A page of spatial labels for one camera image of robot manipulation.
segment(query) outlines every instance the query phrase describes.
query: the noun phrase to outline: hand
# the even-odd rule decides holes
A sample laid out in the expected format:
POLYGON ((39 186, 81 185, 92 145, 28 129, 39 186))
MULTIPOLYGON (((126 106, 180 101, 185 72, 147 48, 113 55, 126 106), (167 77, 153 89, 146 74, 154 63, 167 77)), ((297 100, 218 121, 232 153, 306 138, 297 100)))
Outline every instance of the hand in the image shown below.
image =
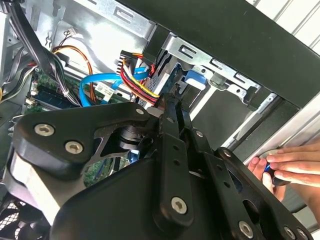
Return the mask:
POLYGON ((320 188, 320 142, 280 149, 266 160, 277 178, 320 188))
POLYGON ((286 186, 274 186, 269 173, 264 172, 267 166, 266 159, 254 157, 248 165, 248 169, 260 180, 263 185, 279 200, 285 198, 286 186))

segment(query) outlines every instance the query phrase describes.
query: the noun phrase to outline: silver screw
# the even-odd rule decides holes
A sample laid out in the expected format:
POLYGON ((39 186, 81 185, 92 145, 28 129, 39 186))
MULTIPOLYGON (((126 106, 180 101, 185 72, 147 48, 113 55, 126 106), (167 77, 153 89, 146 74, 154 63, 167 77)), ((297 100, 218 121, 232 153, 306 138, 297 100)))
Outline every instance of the silver screw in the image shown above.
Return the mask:
POLYGON ((178 213, 178 214, 186 214, 187 212, 187 204, 183 201, 180 197, 175 196, 171 199, 171 207, 178 213))
POLYGON ((172 124, 175 122, 175 121, 174 121, 171 117, 169 117, 169 116, 168 116, 166 119, 167 119, 170 123, 172 123, 172 124))
POLYGON ((138 114, 141 114, 141 115, 145 114, 144 111, 142 111, 141 109, 138 109, 138 108, 136 109, 136 112, 137 112, 138 114))
POLYGON ((290 238, 296 239, 295 234, 291 231, 290 228, 288 228, 287 226, 285 226, 285 227, 284 227, 284 230, 286 231, 286 233, 289 235, 290 238))
POLYGON ((227 151, 227 150, 223 150, 224 154, 227 156, 227 157, 231 157, 230 153, 227 151))
POLYGON ((254 232, 252 231, 252 228, 245 221, 239 222, 239 229, 248 239, 252 239, 254 237, 254 232))
POLYGON ((53 126, 45 123, 38 124, 34 127, 34 131, 36 134, 40 136, 48 137, 55 133, 55 129, 53 126))
POLYGON ((79 154, 84 150, 84 147, 77 141, 68 141, 64 147, 71 154, 79 154))
POLYGON ((200 131, 196 131, 195 132, 200 138, 203 138, 204 137, 204 135, 202 134, 202 132, 200 132, 200 131))
POLYGON ((300 228, 297 229, 298 233, 301 235, 301 237, 303 238, 303 240, 308 240, 308 236, 305 234, 304 231, 302 231, 300 228))

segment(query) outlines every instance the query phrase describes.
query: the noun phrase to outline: orange wire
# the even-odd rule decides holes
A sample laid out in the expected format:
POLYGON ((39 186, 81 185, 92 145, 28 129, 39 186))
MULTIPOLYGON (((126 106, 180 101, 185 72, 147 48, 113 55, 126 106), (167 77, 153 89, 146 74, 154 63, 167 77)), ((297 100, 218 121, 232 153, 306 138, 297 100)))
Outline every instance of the orange wire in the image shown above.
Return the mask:
MULTIPOLYGON (((53 53, 56 54, 63 49, 72 49, 72 50, 76 51, 77 53, 79 53, 83 57, 83 59, 86 61, 86 64, 89 69, 89 75, 93 74, 92 66, 91 66, 91 63, 89 62, 89 59, 79 48, 72 46, 72 45, 58 46, 57 49, 53 53)), ((92 82, 90 83, 90 98, 94 103, 97 102, 97 97, 96 97, 95 90, 94 90, 94 84, 92 82)))

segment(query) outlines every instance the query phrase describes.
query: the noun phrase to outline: fingernail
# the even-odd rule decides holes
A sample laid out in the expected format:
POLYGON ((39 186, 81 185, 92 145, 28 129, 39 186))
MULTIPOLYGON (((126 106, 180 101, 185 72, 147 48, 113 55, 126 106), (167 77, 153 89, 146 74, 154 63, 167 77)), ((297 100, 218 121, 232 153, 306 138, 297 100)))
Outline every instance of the fingernail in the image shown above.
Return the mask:
POLYGON ((258 157, 254 157, 252 159, 252 164, 257 164, 259 162, 259 158, 258 157))
POLYGON ((283 174, 281 171, 275 171, 275 172, 274 172, 274 175, 275 175, 276 177, 279 177, 279 178, 281 178, 281 177, 284 176, 284 174, 283 174))
POLYGON ((262 180, 264 180, 264 181, 268 181, 268 180, 269 180, 268 175, 267 175, 266 172, 264 172, 264 173, 262 174, 262 180))
POLYGON ((267 156, 267 157, 266 157, 266 160, 267 160, 269 163, 271 163, 271 162, 274 162, 274 161, 276 160, 276 158, 275 158, 274 156, 270 155, 270 156, 267 156))
POLYGON ((265 159, 260 159, 259 165, 263 166, 263 165, 266 165, 266 164, 267 164, 267 161, 265 159))
POLYGON ((278 163, 275 163, 275 162, 272 162, 272 163, 270 163, 270 168, 272 168, 272 169, 277 169, 279 167, 279 164, 278 163))

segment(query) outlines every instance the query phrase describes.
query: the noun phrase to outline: silver metal sheet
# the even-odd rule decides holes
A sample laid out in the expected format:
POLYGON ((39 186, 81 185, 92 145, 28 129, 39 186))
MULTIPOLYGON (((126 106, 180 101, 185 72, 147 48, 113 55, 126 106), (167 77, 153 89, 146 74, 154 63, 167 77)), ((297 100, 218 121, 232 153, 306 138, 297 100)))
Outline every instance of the silver metal sheet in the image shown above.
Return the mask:
POLYGON ((190 65, 204 66, 220 74, 245 90, 248 90, 249 87, 254 87, 259 90, 261 87, 251 79, 243 76, 240 72, 235 71, 202 50, 172 34, 168 36, 162 48, 190 65))
POLYGON ((155 24, 115 0, 74 0, 133 34, 148 40, 155 24))
MULTIPOLYGON (((30 24, 48 49, 74 28, 77 34, 65 44, 83 51, 94 73, 115 72, 121 50, 142 53, 155 30, 154 23, 115 0, 27 0, 25 5, 30 24)), ((88 72, 77 52, 66 49, 62 53, 70 58, 71 66, 88 72)))
POLYGON ((0 84, 4 77, 4 67, 7 56, 7 41, 9 33, 8 15, 0 12, 0 84))

